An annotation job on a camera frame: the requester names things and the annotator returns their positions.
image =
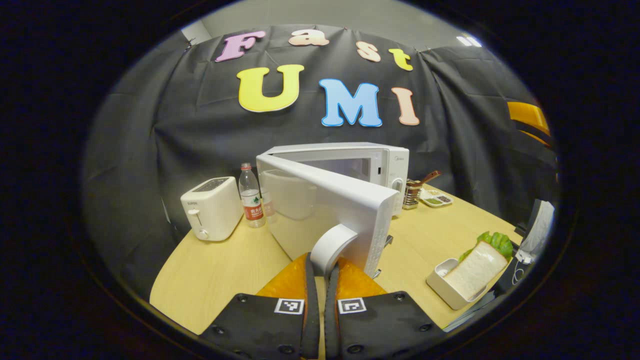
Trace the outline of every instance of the foam letter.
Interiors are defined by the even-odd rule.
[[[291,33],[292,38],[289,39],[289,43],[295,46],[303,45],[326,45],[329,44],[329,40],[324,38],[324,33],[320,30],[305,29],[297,30]]]
[[[413,70],[413,67],[406,63],[407,60],[411,60],[411,56],[405,54],[402,49],[389,49],[389,52],[394,55],[396,65],[398,65],[400,69],[404,69],[407,71]]]
[[[238,101],[240,106],[255,113],[276,111],[286,108],[298,99],[300,84],[299,73],[304,70],[302,65],[281,65],[278,71],[282,73],[282,93],[274,97],[266,97],[262,94],[262,78],[269,74],[265,67],[255,67],[238,72],[240,90]]]
[[[240,51],[240,47],[244,47],[244,50],[249,50],[255,44],[255,38],[263,38],[265,35],[267,35],[267,33],[264,31],[256,31],[254,33],[226,38],[225,42],[227,44],[225,45],[225,49],[222,50],[222,55],[216,58],[216,63],[239,58],[244,55],[244,51]]]
[[[378,54],[378,49],[376,49],[375,46],[364,41],[358,41],[356,46],[358,47],[358,54],[360,54],[362,58],[375,61],[376,63],[380,61],[380,54]]]
[[[420,119],[415,116],[413,111],[413,103],[411,102],[411,95],[413,93],[409,89],[405,88],[391,88],[398,97],[398,104],[400,104],[400,123],[404,125],[417,125],[420,124]]]
[[[356,117],[362,109],[362,116],[358,122],[362,126],[380,126],[382,120],[378,116],[378,104],[376,94],[378,87],[373,84],[362,83],[354,96],[338,79],[322,79],[320,86],[326,92],[326,116],[322,119],[324,126],[340,126],[344,119],[340,116],[338,108],[342,108],[344,116],[350,125],[355,124]]]

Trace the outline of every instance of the bread slice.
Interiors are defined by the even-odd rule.
[[[464,299],[471,299],[507,266],[507,259],[490,244],[480,241],[444,280]]]

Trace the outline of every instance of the small plate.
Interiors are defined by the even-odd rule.
[[[441,206],[453,204],[453,199],[451,197],[446,196],[437,190],[422,189],[420,190],[420,195],[418,197],[432,208],[439,208]]]

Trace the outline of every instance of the water bottle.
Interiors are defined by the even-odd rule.
[[[243,163],[240,170],[242,174],[238,180],[238,190],[244,206],[244,215],[249,220],[250,227],[260,227],[264,225],[264,215],[260,204],[258,180],[251,171],[250,163]]]

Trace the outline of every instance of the green lettuce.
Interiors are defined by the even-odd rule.
[[[507,259],[507,262],[511,260],[511,255],[513,253],[513,245],[511,244],[511,240],[509,239],[509,236],[506,236],[505,234],[500,234],[500,233],[493,233],[493,235],[490,235],[489,232],[487,231],[485,233],[480,234],[480,236],[477,237],[476,245],[480,241],[484,241],[489,245],[491,245],[495,250],[497,250],[500,254],[502,254],[502,256],[504,256],[505,259]],[[474,248],[471,248],[465,251],[465,253],[462,254],[458,259],[458,263],[461,263],[465,258],[467,258],[467,256],[471,254],[473,249]]]

